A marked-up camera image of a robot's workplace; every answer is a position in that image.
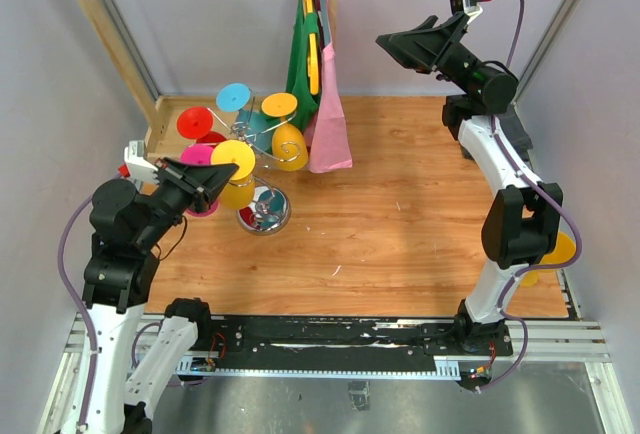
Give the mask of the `red plastic wine glass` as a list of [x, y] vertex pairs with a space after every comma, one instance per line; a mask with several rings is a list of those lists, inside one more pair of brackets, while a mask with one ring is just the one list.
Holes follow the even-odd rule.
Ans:
[[176, 128], [181, 137], [192, 140], [196, 144], [217, 145], [227, 138], [214, 130], [215, 116], [213, 111], [204, 106], [193, 106], [185, 109], [177, 118]]

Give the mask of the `blue plastic wine glass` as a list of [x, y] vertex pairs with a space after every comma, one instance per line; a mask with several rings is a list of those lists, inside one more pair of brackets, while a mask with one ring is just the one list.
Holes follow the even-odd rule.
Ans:
[[273, 122], [259, 110], [255, 95], [246, 84], [224, 86], [216, 96], [216, 106], [222, 112], [236, 113], [231, 131], [238, 139], [251, 144], [256, 150], [271, 151]]

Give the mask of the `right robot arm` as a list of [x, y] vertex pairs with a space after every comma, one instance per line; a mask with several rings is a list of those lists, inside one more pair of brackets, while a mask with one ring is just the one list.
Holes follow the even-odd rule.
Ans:
[[405, 69], [435, 74], [461, 94], [449, 96], [442, 122], [471, 155], [494, 197], [481, 229], [486, 263], [471, 294], [441, 338], [474, 354], [504, 337], [505, 309], [526, 273], [557, 243], [563, 192], [545, 183], [509, 143], [499, 121], [516, 93], [517, 77], [505, 64], [478, 58], [462, 43], [468, 15], [445, 22], [430, 16], [418, 27], [377, 37]]

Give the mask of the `yellow wine glass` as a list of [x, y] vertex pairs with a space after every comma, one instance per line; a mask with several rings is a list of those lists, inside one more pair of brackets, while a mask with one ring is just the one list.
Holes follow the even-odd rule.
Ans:
[[247, 207], [253, 200], [255, 192], [253, 171], [256, 166], [256, 155], [253, 149], [239, 140], [224, 141], [214, 148], [211, 164], [234, 164], [237, 167], [219, 196], [220, 204], [233, 210]]
[[543, 256], [539, 269], [529, 271], [522, 276], [520, 285], [522, 287], [534, 286], [542, 274], [551, 272], [551, 269], [547, 268], [548, 265], [566, 263], [575, 253], [576, 244], [574, 240], [568, 234], [559, 232], [554, 250]]
[[267, 96], [261, 105], [262, 113], [278, 120], [271, 139], [271, 154], [284, 171], [303, 169], [308, 163], [308, 151], [302, 132], [293, 125], [298, 101], [286, 92]]

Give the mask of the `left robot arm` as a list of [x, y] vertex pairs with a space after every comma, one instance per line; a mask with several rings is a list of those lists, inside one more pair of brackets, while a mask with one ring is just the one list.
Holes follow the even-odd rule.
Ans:
[[179, 361], [207, 347], [214, 325], [206, 302], [178, 298], [166, 309], [156, 340], [132, 360], [138, 325], [161, 260], [154, 248], [188, 210], [211, 207], [239, 167], [188, 165], [160, 158], [147, 165], [157, 183], [141, 193], [116, 176], [88, 199], [91, 257], [82, 291], [71, 289], [85, 323], [85, 341], [73, 402], [63, 433], [149, 433], [157, 404]]

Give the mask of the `magenta plastic wine glass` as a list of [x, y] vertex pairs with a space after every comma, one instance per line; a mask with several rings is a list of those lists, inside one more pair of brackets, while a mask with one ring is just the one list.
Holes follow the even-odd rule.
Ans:
[[[211, 156], [214, 152], [214, 148], [205, 144], [194, 144], [183, 150], [180, 155], [179, 161], [183, 164], [193, 167], [192, 174], [198, 179], [201, 179], [204, 175], [204, 168], [211, 166]], [[209, 207], [204, 211], [196, 211], [194, 208], [189, 208], [186, 213], [195, 218], [204, 218], [212, 215], [219, 207], [219, 202], [212, 202]]]

